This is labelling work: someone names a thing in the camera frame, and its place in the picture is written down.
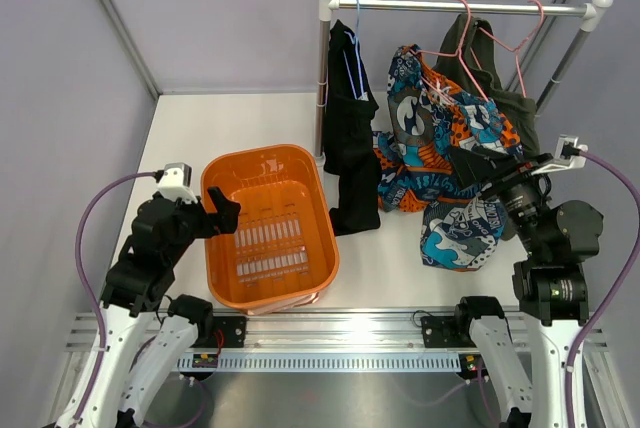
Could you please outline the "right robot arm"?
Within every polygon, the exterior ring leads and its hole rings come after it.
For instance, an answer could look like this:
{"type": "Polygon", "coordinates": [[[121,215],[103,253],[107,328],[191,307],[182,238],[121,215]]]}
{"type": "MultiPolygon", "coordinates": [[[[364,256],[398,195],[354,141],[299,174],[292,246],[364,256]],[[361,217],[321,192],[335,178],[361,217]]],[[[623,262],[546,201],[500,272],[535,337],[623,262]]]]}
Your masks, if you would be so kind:
{"type": "Polygon", "coordinates": [[[581,146],[562,140],[554,155],[530,160],[486,148],[452,147],[449,157],[463,187],[477,184],[483,201],[499,200],[526,251],[512,283],[527,329],[532,370],[513,346],[506,315],[494,297],[468,296],[456,306],[454,336],[475,345],[491,380],[501,427],[583,427],[582,345],[590,314],[584,261],[599,252],[603,216],[572,200],[548,204],[552,173],[582,168],[581,146]]]}

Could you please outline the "black shorts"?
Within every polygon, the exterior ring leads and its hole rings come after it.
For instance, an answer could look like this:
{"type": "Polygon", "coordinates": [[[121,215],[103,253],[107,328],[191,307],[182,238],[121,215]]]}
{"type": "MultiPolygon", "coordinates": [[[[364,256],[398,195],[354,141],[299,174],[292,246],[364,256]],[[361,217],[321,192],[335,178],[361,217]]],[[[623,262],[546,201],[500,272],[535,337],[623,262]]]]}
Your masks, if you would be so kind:
{"type": "Polygon", "coordinates": [[[378,104],[363,64],[368,101],[353,98],[344,56],[356,70],[353,30],[336,21],[330,30],[328,94],[323,122],[325,171],[338,177],[338,206],[329,211],[334,234],[351,235],[380,227],[377,188],[381,167],[373,147],[371,122],[378,104]]]}

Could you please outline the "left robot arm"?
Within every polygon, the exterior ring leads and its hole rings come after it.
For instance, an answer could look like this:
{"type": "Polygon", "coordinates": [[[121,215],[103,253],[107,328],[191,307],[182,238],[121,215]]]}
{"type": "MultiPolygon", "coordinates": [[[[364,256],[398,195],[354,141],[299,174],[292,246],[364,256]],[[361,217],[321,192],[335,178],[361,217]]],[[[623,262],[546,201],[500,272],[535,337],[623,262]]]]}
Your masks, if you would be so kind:
{"type": "Polygon", "coordinates": [[[107,272],[91,353],[55,426],[141,426],[181,355],[190,347],[223,341],[211,303],[179,295],[155,340],[142,343],[187,249],[198,239],[232,234],[238,227],[239,203],[215,186],[208,188],[207,197],[212,213],[200,199],[170,200],[161,193],[138,208],[131,233],[107,272]]]}

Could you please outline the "dark green shorts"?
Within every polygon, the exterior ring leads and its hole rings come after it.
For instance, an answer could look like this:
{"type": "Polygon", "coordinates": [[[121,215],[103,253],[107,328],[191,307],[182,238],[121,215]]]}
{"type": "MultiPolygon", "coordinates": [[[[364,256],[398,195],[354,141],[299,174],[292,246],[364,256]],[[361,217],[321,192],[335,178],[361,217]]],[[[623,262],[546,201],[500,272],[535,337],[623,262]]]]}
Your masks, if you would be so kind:
{"type": "MultiPolygon", "coordinates": [[[[440,47],[444,53],[453,53],[458,47],[468,16],[459,14],[451,25],[440,47]]],[[[540,144],[535,128],[536,103],[521,93],[503,88],[495,64],[495,44],[489,37],[493,35],[489,21],[471,17],[464,43],[462,57],[487,97],[492,98],[498,110],[506,116],[520,136],[526,157],[540,154],[540,144]]],[[[471,77],[464,71],[457,59],[438,57],[434,71],[455,82],[464,91],[480,96],[471,77]]]]}

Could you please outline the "blue wire hanger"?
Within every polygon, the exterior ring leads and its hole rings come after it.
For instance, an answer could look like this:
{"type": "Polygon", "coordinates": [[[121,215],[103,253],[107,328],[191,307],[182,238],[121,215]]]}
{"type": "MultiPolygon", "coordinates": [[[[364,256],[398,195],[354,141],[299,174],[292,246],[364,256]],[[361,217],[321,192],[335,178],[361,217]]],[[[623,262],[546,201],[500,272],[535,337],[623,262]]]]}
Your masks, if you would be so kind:
{"type": "Polygon", "coordinates": [[[347,56],[344,56],[347,74],[351,85],[353,98],[358,101],[368,101],[369,95],[365,89],[364,76],[363,76],[363,63],[361,60],[360,51],[360,39],[359,39],[359,24],[360,24],[360,1],[356,0],[356,25],[355,31],[350,35],[351,44],[355,55],[356,70],[352,71],[347,61],[347,56]]]}

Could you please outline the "patterned blue orange shorts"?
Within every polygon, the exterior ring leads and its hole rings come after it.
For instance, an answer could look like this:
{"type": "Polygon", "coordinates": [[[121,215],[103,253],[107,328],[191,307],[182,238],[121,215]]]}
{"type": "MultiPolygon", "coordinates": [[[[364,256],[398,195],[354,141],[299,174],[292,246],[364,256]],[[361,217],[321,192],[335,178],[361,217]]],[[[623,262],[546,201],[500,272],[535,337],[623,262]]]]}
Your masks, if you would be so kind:
{"type": "Polygon", "coordinates": [[[495,252],[507,215],[499,202],[480,199],[479,185],[459,185],[449,151],[485,148],[522,157],[516,128],[493,100],[467,93],[428,67],[417,45],[395,52],[387,104],[392,129],[373,136],[382,170],[380,209],[422,214],[424,265],[479,270],[495,252]]]}

